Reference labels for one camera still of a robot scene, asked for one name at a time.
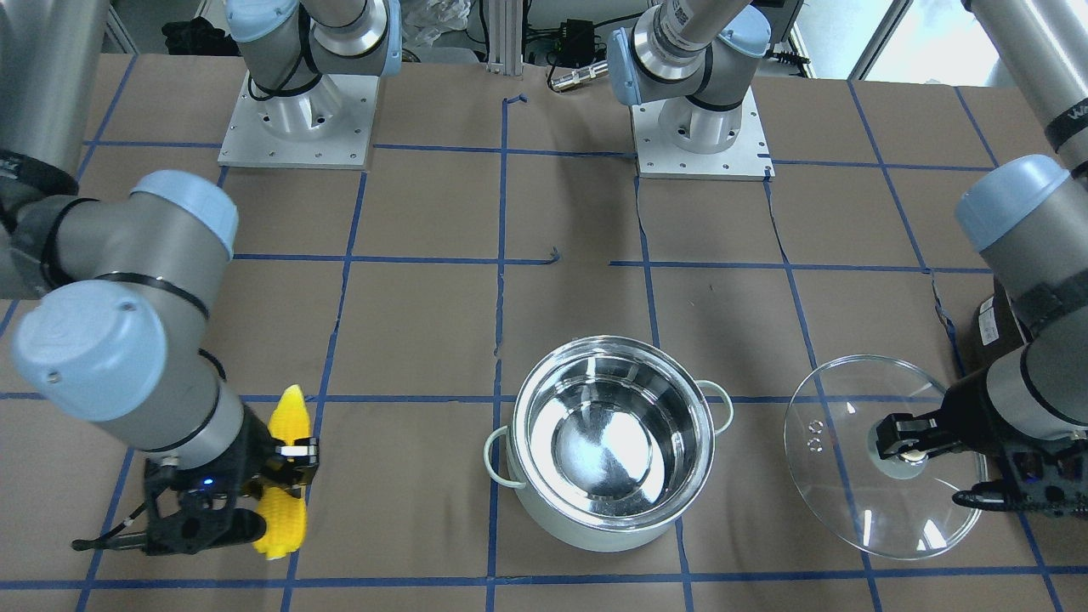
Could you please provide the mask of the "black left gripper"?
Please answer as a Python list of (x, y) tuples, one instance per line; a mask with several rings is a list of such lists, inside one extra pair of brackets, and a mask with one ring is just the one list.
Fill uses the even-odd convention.
[(999, 416), (982, 374), (970, 374), (949, 388), (943, 397), (943, 426), (936, 411), (893, 413), (875, 425), (875, 453), (881, 460), (910, 453), (941, 456), (956, 452), (957, 441), (996, 460), (1001, 473), (997, 480), (953, 493), (952, 501), (960, 507), (1085, 518), (1085, 439), (1065, 434), (1058, 440), (1039, 440), (1019, 433)]

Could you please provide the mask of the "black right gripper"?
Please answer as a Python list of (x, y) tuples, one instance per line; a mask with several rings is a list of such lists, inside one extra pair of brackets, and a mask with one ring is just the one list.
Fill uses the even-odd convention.
[(202, 553), (213, 547), (255, 542), (267, 530), (256, 512), (238, 507), (257, 477), (262, 487), (302, 495), (320, 465), (320, 439), (273, 439), (252, 408), (242, 408), (242, 430), (225, 453), (201, 467), (180, 469), (144, 462), (146, 530), (124, 534), (133, 513), (113, 530), (71, 550), (139, 550), (141, 553)]

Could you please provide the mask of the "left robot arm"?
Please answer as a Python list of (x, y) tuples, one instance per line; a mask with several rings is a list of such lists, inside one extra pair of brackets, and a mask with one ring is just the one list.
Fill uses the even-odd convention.
[(1085, 3), (964, 8), (982, 24), (1054, 150), (997, 167), (955, 209), (1028, 340), (949, 388), (936, 411), (876, 423), (866, 449), (879, 468), (975, 451), (994, 458), (1002, 476), (956, 492), (955, 504), (1085, 516)]

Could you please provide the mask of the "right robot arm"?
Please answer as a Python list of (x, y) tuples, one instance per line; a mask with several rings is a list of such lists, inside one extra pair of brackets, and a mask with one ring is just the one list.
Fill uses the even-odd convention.
[(3, 297), (35, 299), (11, 342), (44, 399), (146, 457), (146, 528), (82, 550), (194, 554), (302, 546), (319, 466), (300, 387), (271, 421), (201, 348), (238, 212), (213, 182), (161, 170), (120, 201), (79, 194), (77, 167), (106, 1), (3, 3)]

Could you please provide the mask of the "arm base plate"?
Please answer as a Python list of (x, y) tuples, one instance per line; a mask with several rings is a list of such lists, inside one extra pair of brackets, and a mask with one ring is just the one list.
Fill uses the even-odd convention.
[(776, 175), (753, 89), (715, 112), (683, 97), (634, 105), (631, 122), (643, 179), (764, 181)]
[(364, 170), (381, 79), (323, 75), (314, 89), (259, 101), (242, 85), (218, 164)]

